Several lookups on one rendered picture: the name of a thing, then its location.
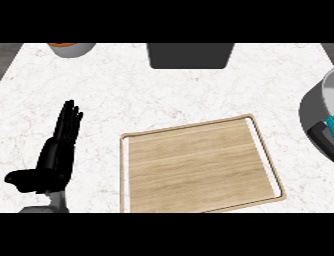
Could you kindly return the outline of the grey metal pot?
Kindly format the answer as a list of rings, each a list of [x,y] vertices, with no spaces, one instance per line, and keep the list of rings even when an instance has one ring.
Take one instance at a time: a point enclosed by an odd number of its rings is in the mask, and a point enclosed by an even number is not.
[[[334,115],[334,68],[303,96],[299,108],[300,123],[308,138],[334,163],[334,139],[327,118]]]

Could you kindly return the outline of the pale wooden tray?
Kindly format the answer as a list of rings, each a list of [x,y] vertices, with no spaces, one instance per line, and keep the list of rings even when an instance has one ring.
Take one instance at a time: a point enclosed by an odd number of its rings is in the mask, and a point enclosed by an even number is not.
[[[286,198],[253,115],[120,137],[122,212],[227,212]]]

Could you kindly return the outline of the grey bowl with orange contents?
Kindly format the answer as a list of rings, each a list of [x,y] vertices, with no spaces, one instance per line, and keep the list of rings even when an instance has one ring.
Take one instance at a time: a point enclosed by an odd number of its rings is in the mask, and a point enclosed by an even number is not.
[[[95,43],[49,43],[55,54],[63,58],[82,57],[95,47]]]

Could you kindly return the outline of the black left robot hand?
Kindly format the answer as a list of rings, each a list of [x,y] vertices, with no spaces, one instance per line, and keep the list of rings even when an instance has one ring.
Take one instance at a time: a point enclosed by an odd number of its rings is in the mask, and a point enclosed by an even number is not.
[[[5,182],[21,193],[44,194],[66,190],[73,174],[82,119],[83,112],[75,101],[69,100],[58,116],[54,136],[45,142],[36,168],[12,171],[5,176]]]

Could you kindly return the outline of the dark grey box appliance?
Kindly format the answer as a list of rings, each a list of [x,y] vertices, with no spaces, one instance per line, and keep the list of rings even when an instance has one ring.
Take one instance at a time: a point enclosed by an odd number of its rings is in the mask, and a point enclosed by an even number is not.
[[[154,69],[224,69],[234,43],[148,43]]]

